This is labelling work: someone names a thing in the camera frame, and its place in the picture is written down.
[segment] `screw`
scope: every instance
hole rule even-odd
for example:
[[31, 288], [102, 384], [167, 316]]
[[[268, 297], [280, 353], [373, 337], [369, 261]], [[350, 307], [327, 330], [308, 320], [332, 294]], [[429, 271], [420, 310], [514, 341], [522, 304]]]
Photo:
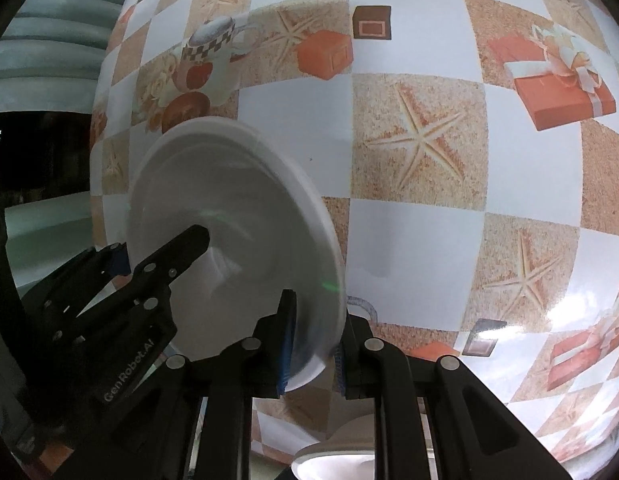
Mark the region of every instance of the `screw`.
[[153, 310], [154, 308], [156, 308], [157, 305], [158, 305], [157, 298], [149, 298], [148, 300], [145, 300], [145, 303], [143, 304], [143, 308], [145, 310]]
[[378, 352], [379, 350], [382, 350], [384, 346], [385, 343], [376, 337], [370, 337], [365, 341], [365, 348], [371, 350], [372, 352]]
[[441, 366], [446, 370], [457, 370], [461, 363], [458, 359], [451, 355], [445, 355], [441, 359]]
[[167, 358], [167, 361], [164, 362], [167, 365], [167, 368], [171, 368], [172, 370], [177, 370], [178, 368], [182, 368], [185, 364], [185, 358], [182, 355], [172, 355]]
[[243, 348], [245, 350], [257, 350], [260, 348], [260, 339], [256, 337], [246, 337], [243, 339]]

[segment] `white bowl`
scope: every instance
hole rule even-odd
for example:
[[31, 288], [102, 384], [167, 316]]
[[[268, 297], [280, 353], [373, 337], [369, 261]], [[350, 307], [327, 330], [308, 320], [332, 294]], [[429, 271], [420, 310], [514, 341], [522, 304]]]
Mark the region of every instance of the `white bowl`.
[[198, 360], [250, 336], [283, 288], [298, 296], [287, 390], [315, 378], [340, 340], [346, 296], [334, 225], [307, 175], [246, 124], [218, 117], [173, 127], [129, 190], [132, 268], [192, 224], [211, 242], [171, 285], [173, 345]]

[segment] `checkered tablecloth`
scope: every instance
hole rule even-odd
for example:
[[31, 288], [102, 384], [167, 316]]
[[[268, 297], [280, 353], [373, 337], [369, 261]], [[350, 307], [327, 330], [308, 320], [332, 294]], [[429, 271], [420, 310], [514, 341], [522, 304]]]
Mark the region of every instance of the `checkered tablecloth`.
[[[353, 62], [329, 80], [301, 72], [299, 44], [320, 30], [353, 36], [360, 6], [391, 7], [391, 39], [352, 40]], [[603, 4], [127, 0], [94, 104], [97, 246], [125, 240], [129, 182], [161, 135], [161, 91], [183, 43], [219, 16], [258, 24], [264, 41], [209, 113], [255, 126], [312, 178], [347, 293], [373, 305], [376, 335], [456, 351], [562, 461], [600, 444], [619, 423], [619, 337], [563, 382], [552, 368], [619, 298], [619, 28]], [[616, 111], [538, 131], [490, 44], [554, 24], [586, 45]], [[504, 327], [477, 354], [480, 320]], [[253, 446], [289, 462], [371, 410], [334, 393], [328, 367], [254, 403]]]

